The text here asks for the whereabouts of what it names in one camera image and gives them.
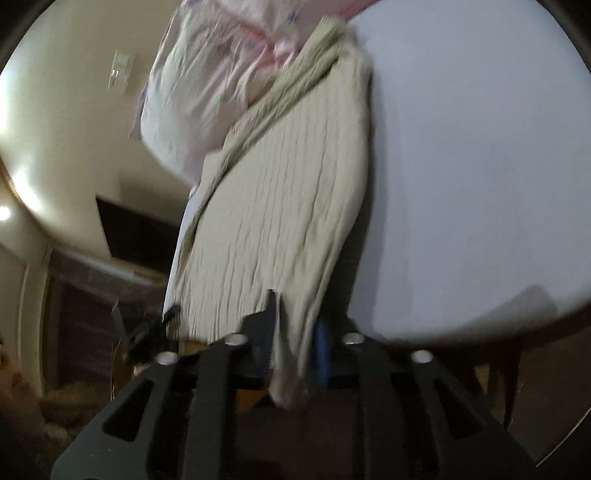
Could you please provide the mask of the beige knit sweater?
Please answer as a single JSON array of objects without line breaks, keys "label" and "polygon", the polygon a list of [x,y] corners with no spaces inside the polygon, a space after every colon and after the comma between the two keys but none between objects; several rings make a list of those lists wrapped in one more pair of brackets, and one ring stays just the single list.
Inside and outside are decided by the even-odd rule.
[{"label": "beige knit sweater", "polygon": [[209,154],[179,247],[175,336],[212,342],[280,298],[270,396],[301,400],[315,321],[359,215],[369,170],[370,61],[325,18]]}]

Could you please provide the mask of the pink floral pillow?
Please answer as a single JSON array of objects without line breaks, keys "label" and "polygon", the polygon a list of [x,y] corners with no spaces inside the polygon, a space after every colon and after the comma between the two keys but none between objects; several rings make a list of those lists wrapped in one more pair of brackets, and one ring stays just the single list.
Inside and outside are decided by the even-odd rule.
[{"label": "pink floral pillow", "polygon": [[183,1],[163,34],[131,136],[182,182],[197,186],[204,158],[270,88],[302,47],[266,34],[218,1]]},{"label": "pink floral pillow", "polygon": [[240,21],[262,31],[273,41],[304,44],[324,17],[349,21],[376,0],[223,0],[218,4]]}]

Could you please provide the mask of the white wall socket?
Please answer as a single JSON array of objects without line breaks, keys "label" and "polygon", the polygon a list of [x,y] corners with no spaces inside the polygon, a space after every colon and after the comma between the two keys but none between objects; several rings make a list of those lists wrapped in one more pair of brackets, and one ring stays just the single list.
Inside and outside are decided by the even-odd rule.
[{"label": "white wall socket", "polygon": [[110,66],[107,88],[125,91],[135,60],[134,54],[116,51]]}]

